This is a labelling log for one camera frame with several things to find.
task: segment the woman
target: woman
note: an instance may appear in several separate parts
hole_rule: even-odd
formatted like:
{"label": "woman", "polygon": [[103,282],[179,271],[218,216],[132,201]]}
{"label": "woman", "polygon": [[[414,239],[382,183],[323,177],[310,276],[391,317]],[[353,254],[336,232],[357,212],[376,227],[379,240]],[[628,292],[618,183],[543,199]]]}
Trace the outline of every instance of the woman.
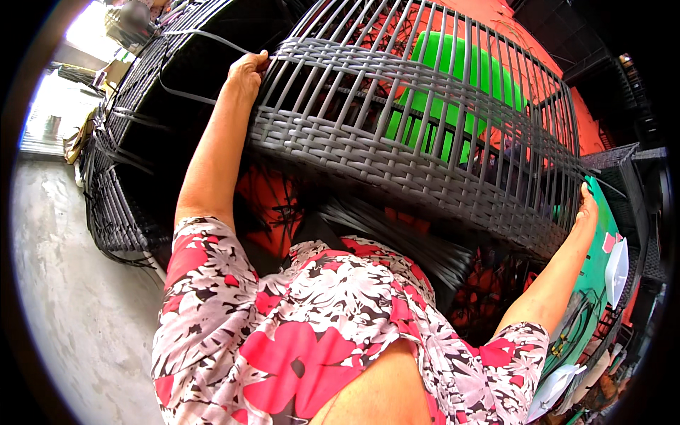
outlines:
{"label": "woman", "polygon": [[166,423],[522,423],[593,239],[588,190],[562,247],[479,348],[435,309],[420,268],[379,243],[299,243],[288,269],[258,277],[233,195],[267,56],[231,66],[177,201],[152,367]]}

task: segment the woven panel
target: woven panel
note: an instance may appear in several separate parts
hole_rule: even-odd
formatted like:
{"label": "woven panel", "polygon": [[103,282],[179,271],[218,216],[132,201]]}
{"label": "woven panel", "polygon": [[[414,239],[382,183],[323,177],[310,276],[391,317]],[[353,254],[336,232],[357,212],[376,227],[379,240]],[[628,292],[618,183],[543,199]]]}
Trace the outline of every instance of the woven panel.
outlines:
{"label": "woven panel", "polygon": [[656,241],[656,234],[651,234],[649,236],[649,244],[647,245],[647,260],[645,261],[643,276],[648,279],[654,279],[659,282],[668,283],[668,277],[661,268],[659,244]]}
{"label": "woven panel", "polygon": [[320,1],[273,58],[249,131],[257,154],[539,258],[564,241],[581,173],[571,94],[495,30],[421,0]]}
{"label": "woven panel", "polygon": [[649,239],[649,218],[636,165],[632,162],[638,148],[639,144],[634,143],[585,155],[581,159],[584,165],[600,171],[597,177],[605,183],[601,185],[602,192],[620,233],[628,238],[628,245],[644,251]]}

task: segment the woven rattan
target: woven rattan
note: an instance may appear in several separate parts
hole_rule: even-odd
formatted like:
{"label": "woven rattan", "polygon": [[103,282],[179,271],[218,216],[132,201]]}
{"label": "woven rattan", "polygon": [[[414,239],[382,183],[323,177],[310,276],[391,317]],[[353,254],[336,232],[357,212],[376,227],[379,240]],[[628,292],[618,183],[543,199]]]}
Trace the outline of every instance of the woven rattan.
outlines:
{"label": "woven rattan", "polygon": [[581,181],[571,93],[515,42],[429,1],[325,0],[272,56],[253,152],[539,258],[563,242]]}

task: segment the red floral pattern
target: red floral pattern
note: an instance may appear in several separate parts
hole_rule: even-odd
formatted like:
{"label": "red floral pattern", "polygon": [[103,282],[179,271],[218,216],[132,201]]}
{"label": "red floral pattern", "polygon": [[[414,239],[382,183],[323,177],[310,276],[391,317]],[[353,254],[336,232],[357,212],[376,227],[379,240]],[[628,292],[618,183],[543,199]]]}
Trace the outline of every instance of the red floral pattern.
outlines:
{"label": "red floral pattern", "polygon": [[258,278],[229,227],[180,222],[152,353],[166,423],[306,423],[399,338],[416,357],[433,424],[522,423],[545,329],[515,324],[471,347],[412,260],[342,241],[347,252],[299,243],[289,269]]}
{"label": "red floral pattern", "polygon": [[296,396],[299,417],[312,418],[361,373],[361,367],[339,366],[355,347],[336,328],[328,328],[317,341],[307,322],[282,324],[273,341],[263,332],[255,332],[241,347],[241,355],[251,366],[273,376],[247,385],[243,395],[267,413],[279,413]]}

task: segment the green plastic chair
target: green plastic chair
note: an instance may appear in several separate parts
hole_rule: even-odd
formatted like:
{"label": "green plastic chair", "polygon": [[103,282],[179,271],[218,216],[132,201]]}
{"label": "green plastic chair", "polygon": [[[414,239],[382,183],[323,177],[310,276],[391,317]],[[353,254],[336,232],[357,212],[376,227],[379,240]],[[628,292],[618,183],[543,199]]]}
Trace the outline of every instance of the green plastic chair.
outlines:
{"label": "green plastic chair", "polygon": [[[437,61],[437,50],[439,48],[439,40],[441,33],[431,32],[430,38],[428,39],[427,47],[425,48],[425,55],[422,63],[429,67],[434,68]],[[411,55],[412,60],[417,60],[420,57],[420,50],[422,49],[423,41],[425,39],[425,32],[421,32],[418,36],[418,40],[415,43],[415,48],[413,49],[413,54]],[[450,34],[444,35],[444,45],[442,49],[441,62],[439,63],[439,71],[448,72],[449,64],[451,59],[451,50],[453,48],[454,38]],[[477,86],[477,55],[481,50],[481,84],[480,89],[485,93],[489,93],[489,53],[484,49],[479,49],[477,46],[472,45],[472,57],[471,57],[471,72],[470,72],[470,85]],[[456,39],[456,58],[454,62],[454,77],[462,80],[463,79],[463,67],[465,61],[465,40],[462,38]],[[492,56],[491,58],[491,68],[492,68],[492,78],[493,78],[493,93],[492,96],[500,100],[500,66],[498,60]],[[503,88],[505,91],[504,102],[507,105],[512,106],[512,91],[509,90],[511,86],[514,86],[515,91],[515,109],[521,111],[527,104],[527,100],[520,96],[520,86],[510,83],[510,73],[507,69],[503,67]],[[399,105],[406,105],[407,99],[409,97],[410,88],[404,90],[404,93],[399,97],[397,103]],[[413,103],[411,108],[419,111],[425,112],[425,105],[427,104],[427,93],[416,91],[413,95]],[[435,118],[441,117],[441,110],[443,108],[444,102],[440,99],[434,99],[432,102],[432,107],[430,109],[430,116]],[[392,118],[388,124],[388,128],[385,137],[396,141],[396,134],[399,129],[399,121],[401,120],[401,112],[394,111],[392,113]],[[411,136],[408,140],[405,140],[408,136],[408,128],[411,126],[411,121],[413,122],[413,130]],[[446,123],[453,126],[456,125],[458,121],[458,107],[449,104],[446,112]],[[472,134],[473,125],[475,117],[468,114],[465,118],[465,131],[468,134]],[[416,141],[418,140],[418,133],[420,131],[420,126],[422,124],[421,120],[414,119],[413,117],[408,117],[406,123],[406,130],[403,135],[403,139],[400,140],[401,143],[407,144],[411,148],[415,148]],[[477,125],[477,136],[482,134],[486,129],[487,123],[485,120],[479,120]],[[428,152],[432,154],[432,149],[435,144],[436,129],[432,129],[430,124],[427,124],[425,130],[425,136],[422,142],[421,152]],[[445,133],[442,152],[440,158],[448,158],[453,145],[453,134]],[[462,148],[461,158],[467,160],[470,151],[470,143],[464,142]]]}

